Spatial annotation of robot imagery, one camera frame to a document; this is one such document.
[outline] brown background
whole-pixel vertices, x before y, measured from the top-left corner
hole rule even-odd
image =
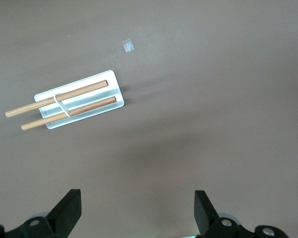
[[[26,132],[38,110],[4,116],[109,69],[123,108]],[[196,235],[196,189],[298,238],[298,1],[0,0],[0,224],[71,188],[71,238]]]

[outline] metal screw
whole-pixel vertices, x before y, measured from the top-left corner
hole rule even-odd
[[[39,223],[40,223],[39,220],[34,220],[34,221],[30,222],[29,226],[33,227],[33,226],[36,226]]]
[[[222,224],[226,227],[231,227],[232,226],[232,222],[230,222],[230,220],[228,220],[228,219],[223,219]]]
[[[265,235],[268,235],[268,236],[271,236],[271,237],[273,237],[275,235],[275,232],[272,229],[268,228],[268,227],[265,227],[263,229],[263,233]]]

